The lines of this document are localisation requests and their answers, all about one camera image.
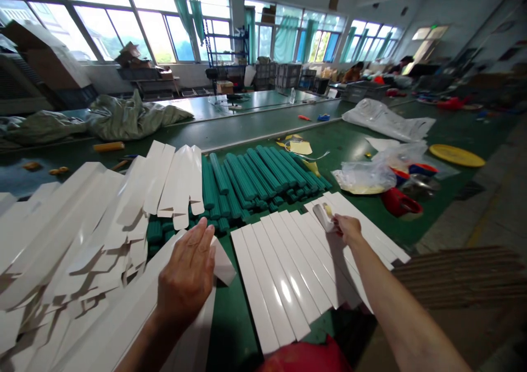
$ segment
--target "workbench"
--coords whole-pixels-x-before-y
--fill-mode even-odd
[[[25,149],[0,155],[0,191],[9,191],[17,196],[33,192],[44,182],[54,181],[48,175],[50,168],[68,166],[76,170],[85,161],[100,161],[111,167],[125,154],[146,155],[152,140],[159,140],[179,148],[184,144],[196,144],[203,151],[216,151],[220,160],[226,153],[241,154],[247,148],[257,145],[276,146],[275,139],[286,134],[298,133],[311,143],[313,156],[320,156],[330,150],[330,154],[319,160],[320,173],[338,190],[330,171],[340,168],[342,161],[366,160],[365,154],[376,151],[365,140],[366,136],[384,137],[366,128],[346,123],[341,115],[355,105],[341,100],[325,100],[319,103],[289,107],[286,103],[276,103],[280,97],[275,92],[255,92],[254,99],[259,104],[274,102],[273,110],[256,110],[244,115],[226,115],[207,119],[202,114],[201,121],[192,120],[182,125],[160,129],[154,135],[136,142],[126,142],[126,149],[112,153],[97,154],[92,145],[96,139],[63,143],[54,146]],[[412,117],[432,117],[437,119],[427,137],[429,145],[435,143],[451,144],[468,149],[483,159],[488,157],[502,144],[516,123],[517,117],[499,114],[489,119],[489,123],[476,121],[477,113],[461,111],[440,111],[434,106],[413,101],[411,97],[386,99],[397,114]],[[298,115],[314,119],[306,122]],[[328,122],[317,122],[319,114],[330,114]],[[38,161],[44,166],[38,172],[27,172],[22,165],[28,161]],[[423,203],[423,217],[413,222],[403,222],[393,217],[382,204],[378,196],[346,197],[358,207],[386,235],[403,248],[410,250],[436,219],[448,207],[456,193],[474,176],[476,169],[456,166],[460,174],[441,181],[441,191],[436,197]],[[295,205],[283,204],[280,210],[298,210],[310,201]],[[249,223],[257,222],[259,214],[249,218]],[[230,237],[223,236],[220,242],[230,257],[237,272],[238,264]],[[305,338],[312,343],[323,343],[326,334],[335,335],[351,321],[350,311],[328,311],[311,324],[311,333]],[[251,320],[250,309],[238,274],[230,287],[217,289],[212,332],[209,347],[208,370],[254,370],[263,361],[259,351],[257,335]]]

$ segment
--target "yellow disc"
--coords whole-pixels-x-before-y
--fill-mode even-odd
[[[430,146],[430,152],[435,156],[453,164],[468,167],[481,167],[485,165],[485,160],[477,155],[454,146],[446,144],[434,144]]]

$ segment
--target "floor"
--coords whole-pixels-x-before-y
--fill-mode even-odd
[[[486,190],[467,201],[454,201],[416,245],[417,251],[504,245],[520,254],[527,266],[526,170],[527,115],[523,115],[507,142],[474,177]],[[518,331],[480,372],[527,370],[527,359],[519,356],[527,353],[526,345],[527,335]]]

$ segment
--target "worker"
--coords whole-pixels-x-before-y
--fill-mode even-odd
[[[362,69],[364,69],[364,62],[357,62],[346,72],[342,79],[342,83],[359,81],[361,79]]]
[[[432,317],[386,269],[361,234],[359,220],[335,215],[338,234],[351,249],[369,304],[405,371],[470,371]],[[212,289],[214,227],[206,218],[176,243],[159,275],[158,302],[118,365],[118,372],[159,371],[181,335],[198,316]],[[267,358],[261,370],[351,370],[329,339],[329,346],[294,343]],[[302,354],[292,354],[297,349]]]
[[[412,62],[413,56],[407,55],[403,59],[401,59],[398,65],[393,66],[388,73],[393,75],[402,74],[402,69]]]

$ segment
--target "curtain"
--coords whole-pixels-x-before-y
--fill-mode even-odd
[[[285,16],[274,38],[274,60],[278,63],[293,61],[298,18]]]
[[[198,41],[203,46],[203,40],[205,40],[205,29],[203,28],[201,2],[199,0],[190,0],[190,8],[192,9],[192,18],[194,18],[194,25],[196,27],[196,33],[198,34]]]
[[[313,45],[313,39],[315,37],[315,34],[317,33],[317,29],[318,21],[309,20],[307,22],[306,43],[304,45],[304,52],[302,53],[302,57],[300,58],[302,63],[306,63],[309,61],[309,54],[311,53],[311,46]]]
[[[176,2],[177,13],[180,16],[181,23],[187,31],[188,36],[192,40],[194,34],[194,25],[192,23],[192,17],[188,12],[187,1],[186,0],[174,0]]]
[[[355,37],[356,30],[357,28],[352,26],[350,28],[350,32],[347,34],[346,44],[344,44],[344,48],[342,49],[342,54],[340,55],[340,63],[346,62],[346,57],[350,53],[351,43],[353,42],[353,38]]]
[[[386,48],[387,48],[387,46],[388,46],[388,43],[390,42],[391,35],[392,35],[391,32],[388,33],[388,34],[386,35],[386,39],[384,39],[384,43],[383,43],[383,45],[381,46],[381,48],[380,48],[380,50],[379,50],[379,53],[377,54],[376,59],[379,59],[379,58],[382,58],[382,57],[383,57],[384,52],[386,51]]]
[[[245,29],[249,31],[249,65],[256,63],[256,26],[254,24],[255,18],[255,8],[245,7]]]
[[[364,42],[366,41],[366,36],[368,36],[369,29],[364,29],[364,33],[361,38],[358,40],[357,49],[355,50],[355,55],[353,56],[352,62],[355,62],[358,56],[361,54],[362,47],[364,47]]]

